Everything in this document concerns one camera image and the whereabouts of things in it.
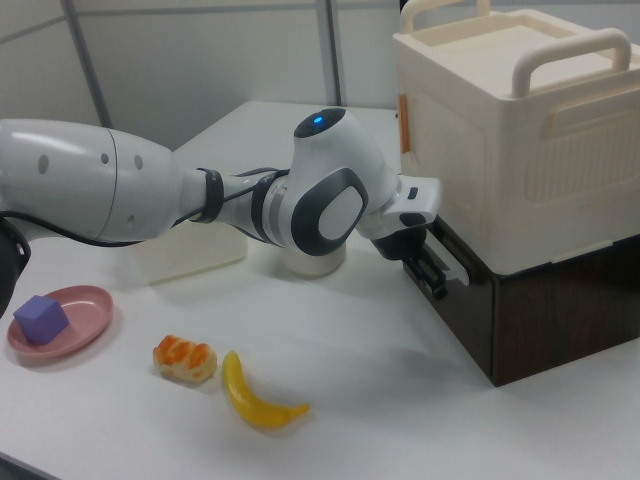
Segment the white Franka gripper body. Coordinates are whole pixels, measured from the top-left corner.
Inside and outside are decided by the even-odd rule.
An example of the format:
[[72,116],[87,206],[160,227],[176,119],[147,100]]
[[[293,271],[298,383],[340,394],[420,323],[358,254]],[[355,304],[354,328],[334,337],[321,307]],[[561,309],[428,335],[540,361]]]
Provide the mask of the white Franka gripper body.
[[386,234],[433,222],[442,197],[439,179],[398,176],[398,185],[381,210],[381,222]]

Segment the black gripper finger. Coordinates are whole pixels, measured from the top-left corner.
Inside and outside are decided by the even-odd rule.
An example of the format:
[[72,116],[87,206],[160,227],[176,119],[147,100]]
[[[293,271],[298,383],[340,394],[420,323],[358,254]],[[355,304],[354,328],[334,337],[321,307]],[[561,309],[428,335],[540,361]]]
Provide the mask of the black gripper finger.
[[376,239],[373,241],[373,245],[387,260],[416,260],[422,255],[426,236],[427,228],[425,226],[415,226]]
[[436,265],[428,253],[421,252],[418,256],[407,258],[404,264],[418,284],[428,289],[436,300],[447,295],[444,271]]

